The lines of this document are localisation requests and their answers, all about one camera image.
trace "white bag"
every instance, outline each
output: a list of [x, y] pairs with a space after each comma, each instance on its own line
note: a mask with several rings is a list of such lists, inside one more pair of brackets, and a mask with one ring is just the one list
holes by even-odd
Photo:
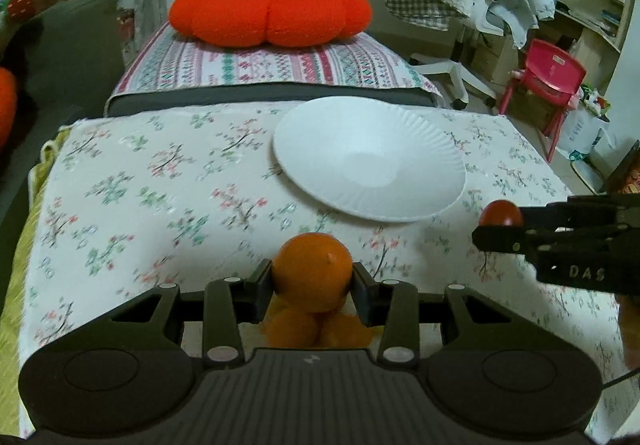
[[616, 145], [608, 129], [609, 118], [594, 117], [580, 102], [576, 110], [566, 113], [556, 149], [569, 160], [583, 160], [603, 136], [613, 149]]

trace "pink plastic chair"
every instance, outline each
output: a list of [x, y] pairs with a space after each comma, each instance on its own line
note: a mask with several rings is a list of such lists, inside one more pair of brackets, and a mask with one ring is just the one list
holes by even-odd
[[499, 113], [507, 110], [515, 86], [520, 82], [528, 90], [557, 107], [554, 116], [542, 132], [545, 136], [553, 133], [553, 142], [546, 153], [546, 161], [556, 150], [565, 112], [569, 100], [578, 91], [587, 71], [566, 51], [543, 40], [534, 39], [529, 47], [524, 72], [509, 82], [502, 96]]

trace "plaid fabric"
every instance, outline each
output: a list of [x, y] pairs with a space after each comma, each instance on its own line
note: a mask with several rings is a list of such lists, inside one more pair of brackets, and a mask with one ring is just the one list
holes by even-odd
[[441, 0], [385, 0], [385, 5], [396, 18], [432, 30], [448, 30], [451, 19], [464, 17]]

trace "red cherry tomato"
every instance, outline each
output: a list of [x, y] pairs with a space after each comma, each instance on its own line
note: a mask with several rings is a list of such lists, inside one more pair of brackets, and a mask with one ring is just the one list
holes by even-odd
[[482, 210], [478, 225], [481, 227], [493, 225], [521, 227], [524, 225], [524, 219], [517, 205], [507, 200], [495, 200]]
[[14, 21], [27, 21], [36, 15], [36, 5], [33, 0], [11, 0], [6, 13]]

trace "plate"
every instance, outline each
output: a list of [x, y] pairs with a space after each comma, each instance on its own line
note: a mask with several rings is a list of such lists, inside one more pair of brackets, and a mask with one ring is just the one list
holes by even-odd
[[449, 135], [408, 109], [361, 97], [292, 109], [276, 127], [273, 150], [303, 191], [369, 220], [429, 218], [455, 203], [466, 181]]

